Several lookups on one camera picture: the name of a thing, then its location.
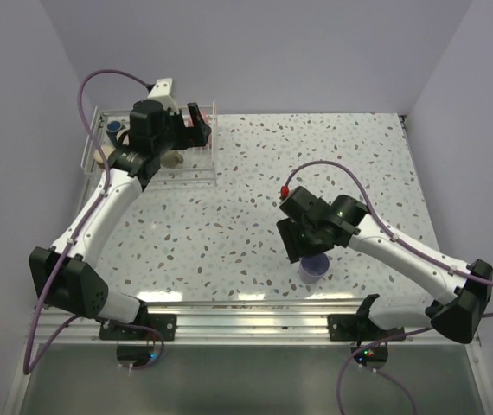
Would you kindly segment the red cup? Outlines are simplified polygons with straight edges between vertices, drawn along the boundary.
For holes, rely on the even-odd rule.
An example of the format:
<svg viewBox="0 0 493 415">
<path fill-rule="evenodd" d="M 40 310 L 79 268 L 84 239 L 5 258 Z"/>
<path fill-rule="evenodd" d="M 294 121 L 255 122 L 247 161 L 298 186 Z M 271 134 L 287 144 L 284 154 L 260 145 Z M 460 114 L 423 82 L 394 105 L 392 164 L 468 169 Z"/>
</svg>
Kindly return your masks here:
<svg viewBox="0 0 493 415">
<path fill-rule="evenodd" d="M 187 132 L 189 141 L 195 148 L 209 148 L 212 142 L 212 127 L 208 116 L 200 113 L 201 123 L 196 123 L 192 116 L 187 120 Z"/>
</svg>

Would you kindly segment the small olive mug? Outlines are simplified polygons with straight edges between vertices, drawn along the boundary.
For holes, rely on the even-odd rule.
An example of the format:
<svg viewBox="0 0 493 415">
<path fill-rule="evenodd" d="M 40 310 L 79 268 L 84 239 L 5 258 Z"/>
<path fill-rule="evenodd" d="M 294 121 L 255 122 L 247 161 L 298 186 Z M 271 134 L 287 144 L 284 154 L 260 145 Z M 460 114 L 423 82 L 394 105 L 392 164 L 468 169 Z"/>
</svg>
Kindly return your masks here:
<svg viewBox="0 0 493 415">
<path fill-rule="evenodd" d="M 160 158 L 161 165 L 166 169 L 176 169 L 183 162 L 184 158 L 177 150 L 168 151 Z"/>
</svg>

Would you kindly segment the purple cup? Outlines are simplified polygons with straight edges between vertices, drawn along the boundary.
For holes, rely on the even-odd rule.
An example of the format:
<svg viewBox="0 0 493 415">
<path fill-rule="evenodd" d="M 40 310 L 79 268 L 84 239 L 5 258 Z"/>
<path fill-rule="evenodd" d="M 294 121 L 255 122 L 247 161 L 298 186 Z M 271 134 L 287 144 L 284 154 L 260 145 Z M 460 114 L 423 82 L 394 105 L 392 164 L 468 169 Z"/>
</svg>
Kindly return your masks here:
<svg viewBox="0 0 493 415">
<path fill-rule="evenodd" d="M 327 274 L 329 268 L 329 257 L 325 253 L 321 253 L 312 257 L 301 258 L 298 272 L 305 284 L 315 284 Z"/>
</svg>

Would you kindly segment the blue cup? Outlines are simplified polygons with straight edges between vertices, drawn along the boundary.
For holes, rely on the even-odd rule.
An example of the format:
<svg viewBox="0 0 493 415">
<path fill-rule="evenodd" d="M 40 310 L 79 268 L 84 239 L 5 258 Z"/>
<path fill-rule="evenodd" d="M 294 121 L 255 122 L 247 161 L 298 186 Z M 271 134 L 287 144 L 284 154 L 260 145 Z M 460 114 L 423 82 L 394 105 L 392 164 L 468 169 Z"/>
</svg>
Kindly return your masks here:
<svg viewBox="0 0 493 415">
<path fill-rule="evenodd" d="M 120 121 L 111 121 L 106 125 L 106 135 L 112 142 L 118 141 L 118 134 L 123 129 L 124 126 Z"/>
</svg>

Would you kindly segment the steel cup with brown sleeve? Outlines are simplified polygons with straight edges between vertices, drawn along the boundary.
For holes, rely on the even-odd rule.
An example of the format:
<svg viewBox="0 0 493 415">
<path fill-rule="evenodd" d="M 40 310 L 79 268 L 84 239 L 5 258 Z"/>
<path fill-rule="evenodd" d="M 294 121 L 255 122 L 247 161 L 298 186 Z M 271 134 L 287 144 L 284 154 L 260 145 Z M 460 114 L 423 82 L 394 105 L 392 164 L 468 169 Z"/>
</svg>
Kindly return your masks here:
<svg viewBox="0 0 493 415">
<path fill-rule="evenodd" d="M 108 158 L 113 153 L 113 151 L 114 148 L 111 145 L 103 145 L 100 150 L 94 151 L 93 160 L 100 169 L 105 168 L 105 162 L 108 161 Z"/>
</svg>

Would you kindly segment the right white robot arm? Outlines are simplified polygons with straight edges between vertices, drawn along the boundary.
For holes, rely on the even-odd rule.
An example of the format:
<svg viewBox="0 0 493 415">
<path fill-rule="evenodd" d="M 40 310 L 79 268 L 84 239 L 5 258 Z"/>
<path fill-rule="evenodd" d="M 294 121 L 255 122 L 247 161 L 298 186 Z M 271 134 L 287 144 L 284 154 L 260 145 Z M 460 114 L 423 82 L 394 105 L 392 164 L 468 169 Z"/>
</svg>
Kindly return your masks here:
<svg viewBox="0 0 493 415">
<path fill-rule="evenodd" d="M 359 336 L 374 339 L 405 327 L 435 329 L 445 338 L 469 344 L 491 297 L 493 269 L 481 259 L 467 264 L 394 232 L 367 204 L 339 195 L 328 203 L 303 187 L 282 187 L 277 228 L 291 263 L 349 248 L 387 265 L 422 288 L 432 301 L 405 297 L 388 301 L 367 296 L 356 312 Z"/>
</svg>

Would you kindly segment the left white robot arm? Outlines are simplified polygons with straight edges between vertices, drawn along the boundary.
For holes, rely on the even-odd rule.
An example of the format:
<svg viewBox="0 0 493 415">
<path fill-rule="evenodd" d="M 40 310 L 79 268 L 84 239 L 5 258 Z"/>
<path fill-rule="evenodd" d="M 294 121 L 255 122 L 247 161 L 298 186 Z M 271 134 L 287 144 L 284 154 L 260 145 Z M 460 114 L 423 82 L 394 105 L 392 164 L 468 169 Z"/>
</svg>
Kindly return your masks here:
<svg viewBox="0 0 493 415">
<path fill-rule="evenodd" d="M 111 291 L 95 271 L 100 254 L 127 208 L 145 191 L 172 150 L 202 148 L 211 128 L 198 104 L 187 105 L 191 121 L 154 99 L 138 101 L 129 115 L 127 144 L 107 158 L 101 182 L 68 230 L 48 248 L 37 247 L 29 267 L 39 305 L 50 305 L 78 317 L 118 321 L 133 340 L 150 327 L 139 299 Z"/>
</svg>

